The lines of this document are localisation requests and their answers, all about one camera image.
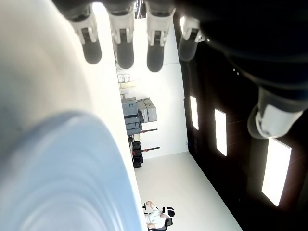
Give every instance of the white shirt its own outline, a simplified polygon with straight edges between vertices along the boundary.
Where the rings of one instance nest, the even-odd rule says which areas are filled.
[[[156,229],[164,227],[166,219],[160,217],[161,213],[162,210],[160,210],[158,207],[154,207],[152,213],[144,215],[146,222],[148,224],[154,224]]]

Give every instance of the gray machine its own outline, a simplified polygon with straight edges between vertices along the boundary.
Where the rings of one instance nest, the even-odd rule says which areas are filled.
[[[142,133],[142,123],[157,121],[156,107],[150,98],[122,99],[122,108],[128,136]]]
[[[150,98],[137,100],[138,110],[141,111],[144,123],[157,121],[156,107]]]

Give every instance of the rectangular ceiling light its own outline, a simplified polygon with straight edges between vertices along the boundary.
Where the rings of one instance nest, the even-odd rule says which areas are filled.
[[[180,26],[181,26],[182,34],[183,34],[183,29],[184,29],[184,21],[185,21],[185,18],[182,17],[182,18],[180,19]]]
[[[262,192],[278,206],[287,176],[291,148],[276,139],[269,139]]]
[[[193,96],[191,96],[191,112],[192,124],[197,130],[199,130],[197,99]]]
[[[227,156],[226,113],[215,109],[216,148]]]

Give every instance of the robotic hand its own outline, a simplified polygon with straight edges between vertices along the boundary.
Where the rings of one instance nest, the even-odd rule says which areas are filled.
[[[102,52],[97,37],[93,0],[53,0],[80,37],[86,60],[99,62]],[[131,0],[100,0],[109,12],[117,56],[122,68],[134,62],[134,14]],[[185,16],[179,57],[189,61],[198,42],[223,52],[241,73],[259,87],[259,100],[248,119],[248,130],[257,139],[285,135],[308,108],[308,29],[304,10],[308,3],[280,4],[258,1],[145,0],[148,22],[147,65],[163,66],[164,45],[175,9]]]

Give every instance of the black ceiling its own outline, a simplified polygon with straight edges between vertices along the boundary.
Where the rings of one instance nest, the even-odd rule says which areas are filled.
[[[179,18],[174,17],[177,42]],[[267,140],[253,139],[247,119],[257,103],[257,86],[246,79],[223,54],[198,44],[195,58],[180,62],[185,92],[189,151],[244,231],[298,230],[308,218],[308,113],[305,112],[281,142],[292,148],[281,201],[276,207],[262,192]],[[199,130],[192,126],[190,96],[197,98]],[[227,157],[216,149],[214,109],[226,113]]]

